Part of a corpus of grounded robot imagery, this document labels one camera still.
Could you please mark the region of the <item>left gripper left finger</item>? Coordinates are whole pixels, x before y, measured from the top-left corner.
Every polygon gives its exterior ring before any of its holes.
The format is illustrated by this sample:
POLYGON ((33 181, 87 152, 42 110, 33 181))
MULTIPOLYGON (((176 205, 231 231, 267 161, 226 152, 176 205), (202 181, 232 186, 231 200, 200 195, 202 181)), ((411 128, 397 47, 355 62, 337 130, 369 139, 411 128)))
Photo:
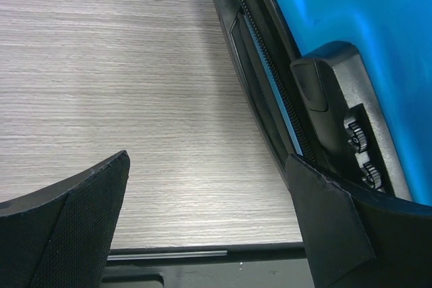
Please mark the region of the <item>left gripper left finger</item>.
POLYGON ((125 150, 1 203, 2 287, 99 287, 130 171, 125 150))

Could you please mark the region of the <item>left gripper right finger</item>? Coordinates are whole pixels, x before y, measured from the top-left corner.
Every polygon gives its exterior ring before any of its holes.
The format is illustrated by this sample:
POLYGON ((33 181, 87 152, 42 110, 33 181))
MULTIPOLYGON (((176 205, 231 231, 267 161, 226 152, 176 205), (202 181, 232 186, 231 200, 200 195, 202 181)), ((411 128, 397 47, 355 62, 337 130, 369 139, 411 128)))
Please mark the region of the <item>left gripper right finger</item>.
POLYGON ((430 287, 431 207, 356 185, 291 154, 286 161, 315 287, 430 287))

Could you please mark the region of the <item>blue suitcase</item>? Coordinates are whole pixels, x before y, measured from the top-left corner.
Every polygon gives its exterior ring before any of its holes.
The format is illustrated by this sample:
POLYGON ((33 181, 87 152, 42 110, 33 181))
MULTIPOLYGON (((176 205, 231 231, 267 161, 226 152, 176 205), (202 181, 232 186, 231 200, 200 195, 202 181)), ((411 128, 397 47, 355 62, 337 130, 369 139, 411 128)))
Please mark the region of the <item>blue suitcase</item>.
POLYGON ((213 0, 280 170, 431 203, 431 0, 213 0))

